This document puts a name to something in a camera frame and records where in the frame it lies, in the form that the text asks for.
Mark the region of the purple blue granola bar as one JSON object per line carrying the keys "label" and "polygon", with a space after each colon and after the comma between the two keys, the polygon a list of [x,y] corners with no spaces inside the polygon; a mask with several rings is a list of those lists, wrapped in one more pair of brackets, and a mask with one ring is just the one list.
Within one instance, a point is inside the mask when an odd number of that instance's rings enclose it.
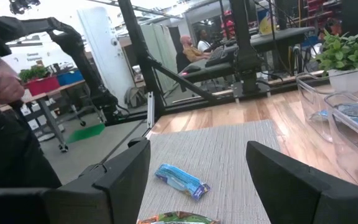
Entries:
{"label": "purple blue granola bar", "polygon": [[155,176],[174,189],[188,194],[196,201],[211,189],[199,178],[169,164],[162,164],[155,171]]}

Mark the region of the green orange Chewy granola bar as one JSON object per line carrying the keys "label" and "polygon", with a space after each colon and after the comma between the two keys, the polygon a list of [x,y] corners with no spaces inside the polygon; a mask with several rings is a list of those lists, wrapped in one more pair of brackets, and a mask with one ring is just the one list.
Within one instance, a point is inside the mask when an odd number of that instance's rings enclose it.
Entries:
{"label": "green orange Chewy granola bar", "polygon": [[138,220],[136,224],[221,224],[221,222],[195,213],[176,211]]}

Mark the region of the wooden cart table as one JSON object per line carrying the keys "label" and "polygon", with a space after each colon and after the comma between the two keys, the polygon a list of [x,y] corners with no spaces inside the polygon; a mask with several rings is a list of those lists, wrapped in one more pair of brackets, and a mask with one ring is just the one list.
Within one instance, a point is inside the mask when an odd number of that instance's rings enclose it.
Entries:
{"label": "wooden cart table", "polygon": [[[86,96],[88,98],[90,105],[85,106],[83,109],[77,111],[74,104],[71,102],[68,89],[81,84],[85,85]],[[71,106],[73,110],[73,114],[62,116],[61,119],[59,118],[56,119],[53,116],[52,110],[49,108],[47,101],[49,101],[50,96],[56,95],[57,93],[60,92],[65,92],[69,97],[67,102]],[[11,105],[0,105],[0,110],[1,111],[14,110],[17,114],[20,114],[22,112],[21,108],[23,108],[24,106],[28,108],[30,111],[29,114],[23,114],[23,113],[21,114],[24,121],[26,123],[28,123],[31,120],[36,121],[36,123],[38,124],[38,128],[34,129],[34,133],[37,133],[38,131],[42,132],[43,135],[48,135],[53,133],[54,137],[57,138],[60,143],[58,145],[58,148],[60,152],[63,153],[68,152],[68,146],[59,128],[59,125],[62,125],[65,121],[68,121],[72,118],[76,118],[79,121],[83,122],[83,120],[80,117],[80,114],[86,110],[94,110],[94,112],[98,114],[98,118],[100,122],[101,123],[104,122],[104,115],[93,104],[91,100],[90,89],[88,88],[84,80],[69,85],[60,86],[59,88],[52,90],[50,92],[40,93],[35,96],[26,96],[22,101],[23,101],[22,105],[20,105],[20,102],[12,103]]]}

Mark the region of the blue storage bin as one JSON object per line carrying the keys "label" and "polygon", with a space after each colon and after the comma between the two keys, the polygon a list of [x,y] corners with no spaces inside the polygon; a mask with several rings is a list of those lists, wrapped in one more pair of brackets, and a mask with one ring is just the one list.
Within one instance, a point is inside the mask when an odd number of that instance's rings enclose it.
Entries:
{"label": "blue storage bin", "polygon": [[70,85],[83,80],[83,76],[79,70],[73,70],[66,73],[59,74],[57,80],[60,86]]}

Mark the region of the yellow round sign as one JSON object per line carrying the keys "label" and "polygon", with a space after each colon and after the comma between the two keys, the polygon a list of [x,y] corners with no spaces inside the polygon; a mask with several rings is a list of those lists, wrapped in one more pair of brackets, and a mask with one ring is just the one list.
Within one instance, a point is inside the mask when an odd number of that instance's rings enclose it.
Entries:
{"label": "yellow round sign", "polygon": [[268,10],[257,11],[257,22],[260,35],[269,35],[272,33],[272,29],[275,29],[274,17]]}

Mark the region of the grey bag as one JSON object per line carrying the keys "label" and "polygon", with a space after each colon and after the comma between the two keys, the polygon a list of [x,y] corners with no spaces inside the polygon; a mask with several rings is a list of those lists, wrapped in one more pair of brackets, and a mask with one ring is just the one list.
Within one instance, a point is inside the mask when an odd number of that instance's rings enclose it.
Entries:
{"label": "grey bag", "polygon": [[138,108],[146,104],[147,97],[143,89],[134,86],[127,89],[124,101],[129,108]]}

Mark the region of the black aluminium table frame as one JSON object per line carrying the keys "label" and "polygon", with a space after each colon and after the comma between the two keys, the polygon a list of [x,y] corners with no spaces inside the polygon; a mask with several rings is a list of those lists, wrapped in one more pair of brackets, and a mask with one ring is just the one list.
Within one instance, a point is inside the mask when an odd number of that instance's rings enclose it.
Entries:
{"label": "black aluminium table frame", "polygon": [[[135,50],[137,61],[144,76],[147,90],[154,94],[155,107],[153,109],[154,118],[159,120],[162,116],[186,112],[190,110],[197,110],[209,106],[217,106],[225,103],[231,103],[235,100],[233,96],[216,96],[207,91],[204,91],[188,80],[174,74],[169,69],[165,68],[160,62],[152,58],[145,43],[143,33],[138,25],[134,10],[130,0],[118,0],[118,5],[122,12],[124,22],[126,23],[129,36]],[[157,85],[157,80],[154,75],[154,70],[158,70],[165,74],[168,78],[176,81],[185,88],[191,90],[198,95],[195,99],[185,100],[177,105],[165,106],[162,101],[160,89]],[[278,83],[269,84],[270,93],[284,93],[292,91],[296,87],[295,79],[291,78],[287,81],[280,81]]]}

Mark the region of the green plant in white pot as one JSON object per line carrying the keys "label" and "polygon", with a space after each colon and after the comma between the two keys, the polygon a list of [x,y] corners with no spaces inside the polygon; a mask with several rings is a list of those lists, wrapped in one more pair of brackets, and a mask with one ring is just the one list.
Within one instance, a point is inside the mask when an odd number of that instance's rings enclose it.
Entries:
{"label": "green plant in white pot", "polygon": [[335,91],[358,92],[358,34],[324,31],[321,53],[315,59]]}

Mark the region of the pale green room divider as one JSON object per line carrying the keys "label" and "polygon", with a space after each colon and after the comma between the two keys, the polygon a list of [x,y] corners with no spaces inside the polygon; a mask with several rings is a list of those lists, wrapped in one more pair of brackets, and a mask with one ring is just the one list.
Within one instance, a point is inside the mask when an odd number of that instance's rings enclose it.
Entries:
{"label": "pale green room divider", "polygon": [[[169,28],[163,25],[140,25],[145,43],[150,55],[160,62],[171,72],[177,74],[176,55],[177,51],[173,44]],[[155,69],[157,84],[161,87],[161,92],[166,95],[173,90],[175,81],[168,78],[165,74]]]}

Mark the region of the red storage bin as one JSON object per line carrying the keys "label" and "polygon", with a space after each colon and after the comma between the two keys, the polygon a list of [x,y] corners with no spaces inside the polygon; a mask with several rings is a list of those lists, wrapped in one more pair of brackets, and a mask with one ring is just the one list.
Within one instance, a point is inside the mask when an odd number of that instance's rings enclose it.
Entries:
{"label": "red storage bin", "polygon": [[60,88],[60,84],[56,77],[47,77],[36,79],[28,82],[26,85],[32,96],[42,93],[48,93],[50,91]]}

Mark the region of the green floor mat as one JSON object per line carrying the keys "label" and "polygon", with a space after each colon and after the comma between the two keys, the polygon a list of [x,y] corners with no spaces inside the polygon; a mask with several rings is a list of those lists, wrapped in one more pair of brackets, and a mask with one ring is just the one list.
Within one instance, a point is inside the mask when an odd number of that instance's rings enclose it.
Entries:
{"label": "green floor mat", "polygon": [[104,124],[98,124],[84,129],[76,130],[69,135],[69,137],[67,138],[67,143],[70,144],[73,142],[92,138],[93,136],[97,136],[101,134],[104,131],[104,129],[105,129]]}

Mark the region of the black keyboard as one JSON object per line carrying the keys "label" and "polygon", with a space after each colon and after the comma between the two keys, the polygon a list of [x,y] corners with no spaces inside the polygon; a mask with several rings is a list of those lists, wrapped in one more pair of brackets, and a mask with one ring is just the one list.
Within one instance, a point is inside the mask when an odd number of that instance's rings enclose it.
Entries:
{"label": "black keyboard", "polygon": [[212,67],[213,65],[226,63],[228,61],[228,59],[229,59],[229,56],[225,52],[225,48],[218,47],[212,52],[212,54],[210,55],[210,58],[206,61],[205,67]]}

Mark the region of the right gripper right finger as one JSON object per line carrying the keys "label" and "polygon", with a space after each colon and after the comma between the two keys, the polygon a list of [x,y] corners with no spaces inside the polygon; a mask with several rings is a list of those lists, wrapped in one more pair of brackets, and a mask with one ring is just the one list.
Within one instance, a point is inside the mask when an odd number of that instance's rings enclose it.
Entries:
{"label": "right gripper right finger", "polygon": [[358,224],[358,185],[257,141],[246,160],[271,224]]}

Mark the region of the red storage rack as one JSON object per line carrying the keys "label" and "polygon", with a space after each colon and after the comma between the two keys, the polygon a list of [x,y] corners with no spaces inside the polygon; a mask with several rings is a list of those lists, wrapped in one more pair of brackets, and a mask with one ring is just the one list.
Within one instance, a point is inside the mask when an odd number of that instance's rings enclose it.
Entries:
{"label": "red storage rack", "polygon": [[314,27],[316,32],[324,27],[329,18],[341,11],[342,0],[301,0],[301,26]]}

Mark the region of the green plant in red bin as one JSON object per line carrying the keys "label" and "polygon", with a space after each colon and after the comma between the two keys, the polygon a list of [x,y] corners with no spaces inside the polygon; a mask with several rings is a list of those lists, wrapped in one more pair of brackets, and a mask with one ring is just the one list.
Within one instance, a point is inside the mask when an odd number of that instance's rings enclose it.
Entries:
{"label": "green plant in red bin", "polygon": [[47,78],[50,76],[50,72],[44,66],[34,65],[31,69],[21,70],[18,77],[24,82],[28,83],[32,80],[38,80],[41,78]]}

